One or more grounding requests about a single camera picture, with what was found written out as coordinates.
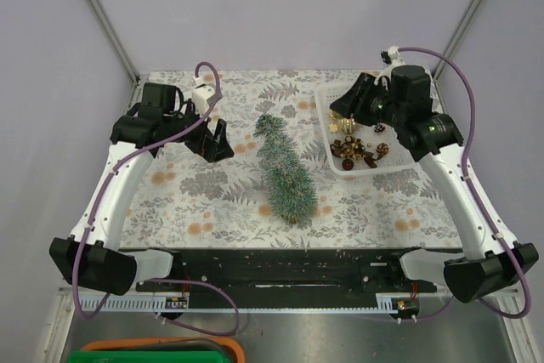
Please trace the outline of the small green christmas tree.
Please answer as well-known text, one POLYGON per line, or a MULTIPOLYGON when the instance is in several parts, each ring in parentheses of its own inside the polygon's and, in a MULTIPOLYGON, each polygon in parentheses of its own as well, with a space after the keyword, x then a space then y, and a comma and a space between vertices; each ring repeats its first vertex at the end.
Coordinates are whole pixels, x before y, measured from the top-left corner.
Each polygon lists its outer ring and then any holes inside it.
POLYGON ((308 224, 318 206, 315 182, 286 125, 281 117, 262 114, 253 136, 263 141, 263 180, 272 213, 288 224, 308 224))

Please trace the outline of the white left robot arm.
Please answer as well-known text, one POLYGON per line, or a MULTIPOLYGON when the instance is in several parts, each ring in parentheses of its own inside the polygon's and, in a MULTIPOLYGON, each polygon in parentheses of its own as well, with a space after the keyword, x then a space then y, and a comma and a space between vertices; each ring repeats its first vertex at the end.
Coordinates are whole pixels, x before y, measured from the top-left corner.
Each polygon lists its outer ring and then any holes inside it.
POLYGON ((65 280, 115 295, 139 281, 155 279, 163 289, 182 286, 184 270, 166 250, 120 252, 122 227, 137 188, 161 147, 183 143, 207 162, 231 158, 227 123, 208 127, 221 93, 201 79, 184 98, 173 85, 147 82, 142 99, 114 124, 99 184, 82 217, 66 238, 54 238, 49 255, 65 280))

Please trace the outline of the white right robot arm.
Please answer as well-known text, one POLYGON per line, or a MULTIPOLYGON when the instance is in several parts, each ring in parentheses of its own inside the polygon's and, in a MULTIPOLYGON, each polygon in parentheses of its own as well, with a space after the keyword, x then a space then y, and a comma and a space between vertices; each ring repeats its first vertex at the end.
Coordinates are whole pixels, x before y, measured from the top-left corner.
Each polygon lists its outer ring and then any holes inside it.
POLYGON ((332 111, 365 126, 391 127, 420 164, 453 219, 462 255, 412 249, 387 270, 388 284, 403 292, 417 280, 449 288, 470 303, 521 280, 539 259, 532 243, 521 243, 499 220, 463 155, 467 144, 450 116, 433 109, 432 79, 419 65, 400 65, 386 76, 361 74, 330 104, 332 111))

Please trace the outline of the large gold striped bauble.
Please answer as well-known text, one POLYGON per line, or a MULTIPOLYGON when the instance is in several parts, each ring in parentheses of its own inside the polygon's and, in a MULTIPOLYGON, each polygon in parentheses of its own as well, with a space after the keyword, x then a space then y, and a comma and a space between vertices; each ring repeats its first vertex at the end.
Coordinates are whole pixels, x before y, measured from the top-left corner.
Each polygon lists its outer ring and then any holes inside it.
POLYGON ((339 129, 347 135, 353 134, 356 130, 356 122, 352 118, 343 118, 339 120, 338 126, 339 129))

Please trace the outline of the white plastic basket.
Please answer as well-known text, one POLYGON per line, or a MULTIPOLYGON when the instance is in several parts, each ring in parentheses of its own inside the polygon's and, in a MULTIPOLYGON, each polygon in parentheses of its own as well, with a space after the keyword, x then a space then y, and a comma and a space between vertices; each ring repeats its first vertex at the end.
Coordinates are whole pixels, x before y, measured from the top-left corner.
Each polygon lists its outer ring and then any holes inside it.
POLYGON ((320 85, 314 91, 314 99, 317 107, 317 114, 320 123, 320 136, 326 148, 326 159, 330 169, 336 176, 342 179, 362 176, 374 176, 378 174, 394 173, 415 166, 408 150, 403 148, 396 139, 395 131, 387 125, 364 126, 356 123, 356 130, 351 136, 361 139, 367 151, 374 154, 377 167, 369 168, 363 161, 355 163, 351 171, 344 171, 341 167, 342 160, 332 155, 330 144, 335 139, 344 140, 348 135, 343 133, 338 126, 338 121, 343 119, 336 112, 329 108, 334 100, 344 95, 350 82, 334 82, 330 85, 320 85), (389 145, 389 153, 386 156, 379 156, 376 148, 379 144, 389 145))

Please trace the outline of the brown ribbon ornaments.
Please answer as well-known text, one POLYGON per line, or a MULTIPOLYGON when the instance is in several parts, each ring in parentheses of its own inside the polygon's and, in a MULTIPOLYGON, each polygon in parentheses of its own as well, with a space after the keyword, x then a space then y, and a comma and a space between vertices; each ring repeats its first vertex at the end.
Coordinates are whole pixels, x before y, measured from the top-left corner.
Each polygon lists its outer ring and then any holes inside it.
POLYGON ((351 171, 355 163, 363 161, 369 168, 376 168, 374 154, 367 151, 361 139, 348 135, 344 140, 335 139, 330 144, 330 151, 336 158, 342 160, 341 167, 344 171, 351 171))

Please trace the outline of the frosted pine cone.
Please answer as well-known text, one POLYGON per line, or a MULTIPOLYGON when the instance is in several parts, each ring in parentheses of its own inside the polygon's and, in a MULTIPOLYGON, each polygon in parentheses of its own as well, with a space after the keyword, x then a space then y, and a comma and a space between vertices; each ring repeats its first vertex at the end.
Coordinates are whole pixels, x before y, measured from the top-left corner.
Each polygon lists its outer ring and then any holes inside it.
POLYGON ((389 153, 389 150, 389 145, 386 143, 381 143, 376 148, 376 152, 379 156, 386 156, 389 153))

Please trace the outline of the orange plastic bin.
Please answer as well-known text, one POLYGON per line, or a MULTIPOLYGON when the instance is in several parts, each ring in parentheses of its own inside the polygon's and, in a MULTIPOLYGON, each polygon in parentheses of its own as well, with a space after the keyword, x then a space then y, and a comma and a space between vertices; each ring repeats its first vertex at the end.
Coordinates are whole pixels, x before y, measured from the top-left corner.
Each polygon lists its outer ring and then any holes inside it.
POLYGON ((133 339, 102 340, 88 343, 81 351, 174 351, 196 350, 224 351, 232 362, 247 361, 246 354, 240 344, 231 337, 141 337, 133 339))

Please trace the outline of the green plastic bin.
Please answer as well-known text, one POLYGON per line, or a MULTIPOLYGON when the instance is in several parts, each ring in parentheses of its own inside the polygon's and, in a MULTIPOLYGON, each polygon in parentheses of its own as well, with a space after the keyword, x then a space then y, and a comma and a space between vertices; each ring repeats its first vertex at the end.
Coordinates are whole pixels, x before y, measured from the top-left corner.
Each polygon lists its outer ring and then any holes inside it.
POLYGON ((69 363, 229 363, 217 351, 77 351, 69 363))

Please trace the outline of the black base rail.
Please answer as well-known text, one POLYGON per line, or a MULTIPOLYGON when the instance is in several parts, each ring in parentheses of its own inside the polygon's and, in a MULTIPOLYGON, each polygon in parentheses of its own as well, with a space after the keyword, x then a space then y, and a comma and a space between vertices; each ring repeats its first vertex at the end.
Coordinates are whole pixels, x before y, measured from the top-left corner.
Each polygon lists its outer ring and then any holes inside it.
POLYGON ((402 277, 396 249, 180 249, 169 282, 139 283, 139 292, 179 292, 190 280, 189 306, 218 309, 222 289, 239 309, 370 308, 378 293, 435 293, 427 281, 402 277))

